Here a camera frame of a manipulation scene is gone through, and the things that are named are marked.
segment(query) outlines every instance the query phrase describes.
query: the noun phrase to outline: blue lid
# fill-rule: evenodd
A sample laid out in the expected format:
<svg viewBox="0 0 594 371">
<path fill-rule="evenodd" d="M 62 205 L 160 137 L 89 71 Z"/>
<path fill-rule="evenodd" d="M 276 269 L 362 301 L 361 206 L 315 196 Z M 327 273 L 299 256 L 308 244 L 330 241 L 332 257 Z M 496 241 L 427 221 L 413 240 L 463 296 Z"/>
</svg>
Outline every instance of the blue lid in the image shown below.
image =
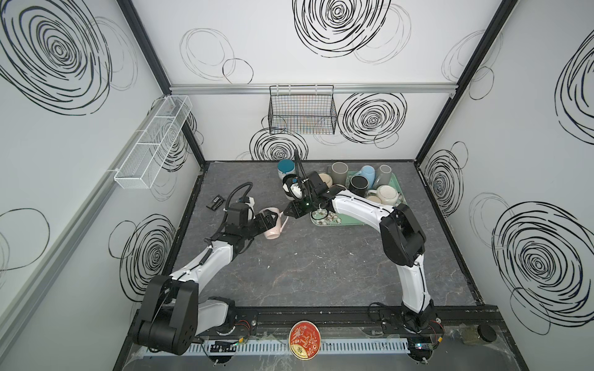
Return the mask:
<svg viewBox="0 0 594 371">
<path fill-rule="evenodd" d="M 277 166 L 281 173 L 288 173 L 293 171 L 295 168 L 295 164 L 293 161 L 289 160 L 288 158 L 279 161 L 279 165 Z"/>
</svg>

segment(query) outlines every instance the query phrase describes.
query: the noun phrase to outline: black wire basket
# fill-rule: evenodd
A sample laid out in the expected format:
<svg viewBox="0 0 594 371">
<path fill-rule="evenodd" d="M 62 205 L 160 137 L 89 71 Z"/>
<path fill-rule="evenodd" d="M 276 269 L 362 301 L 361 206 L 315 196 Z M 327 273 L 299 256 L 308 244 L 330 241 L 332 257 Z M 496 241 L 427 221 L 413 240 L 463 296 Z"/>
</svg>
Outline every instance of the black wire basket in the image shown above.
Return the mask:
<svg viewBox="0 0 594 371">
<path fill-rule="evenodd" d="M 338 114 L 333 85 L 273 85 L 268 127 L 271 134 L 334 134 Z"/>
</svg>

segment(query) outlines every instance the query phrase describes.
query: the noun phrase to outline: wire basket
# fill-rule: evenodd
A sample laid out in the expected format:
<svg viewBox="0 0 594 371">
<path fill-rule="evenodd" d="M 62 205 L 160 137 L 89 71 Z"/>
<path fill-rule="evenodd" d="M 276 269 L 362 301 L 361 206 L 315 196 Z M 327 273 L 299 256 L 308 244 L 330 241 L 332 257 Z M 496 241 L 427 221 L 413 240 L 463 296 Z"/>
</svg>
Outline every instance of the wire basket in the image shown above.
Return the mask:
<svg viewBox="0 0 594 371">
<path fill-rule="evenodd" d="M 191 109 L 188 96 L 168 96 L 160 102 L 156 115 L 113 177 L 122 188 L 153 186 Z"/>
<path fill-rule="evenodd" d="M 273 85 L 268 127 L 271 134 L 334 134 L 338 114 L 333 85 Z"/>
</svg>

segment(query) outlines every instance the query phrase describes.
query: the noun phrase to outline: black battery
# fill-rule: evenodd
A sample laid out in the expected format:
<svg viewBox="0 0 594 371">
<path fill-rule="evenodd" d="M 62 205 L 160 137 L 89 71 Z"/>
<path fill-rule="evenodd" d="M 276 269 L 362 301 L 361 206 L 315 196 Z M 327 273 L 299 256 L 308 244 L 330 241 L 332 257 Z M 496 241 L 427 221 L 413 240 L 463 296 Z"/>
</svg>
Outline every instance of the black battery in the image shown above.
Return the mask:
<svg viewBox="0 0 594 371">
<path fill-rule="evenodd" d="M 217 195 L 212 201 L 210 201 L 208 205 L 206 205 L 206 207 L 212 211 L 215 211 L 223 204 L 224 201 L 225 199 L 221 197 L 221 195 Z"/>
</svg>

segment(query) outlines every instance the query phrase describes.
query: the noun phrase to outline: red lid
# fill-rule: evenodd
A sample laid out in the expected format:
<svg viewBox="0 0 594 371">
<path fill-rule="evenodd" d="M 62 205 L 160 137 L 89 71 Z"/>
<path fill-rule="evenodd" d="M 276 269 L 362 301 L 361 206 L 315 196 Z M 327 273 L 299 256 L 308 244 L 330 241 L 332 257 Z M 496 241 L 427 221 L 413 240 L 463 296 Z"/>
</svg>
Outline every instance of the red lid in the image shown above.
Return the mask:
<svg viewBox="0 0 594 371">
<path fill-rule="evenodd" d="M 301 360 L 312 359 L 322 344 L 320 331 L 309 321 L 297 322 L 289 334 L 289 348 Z"/>
</svg>

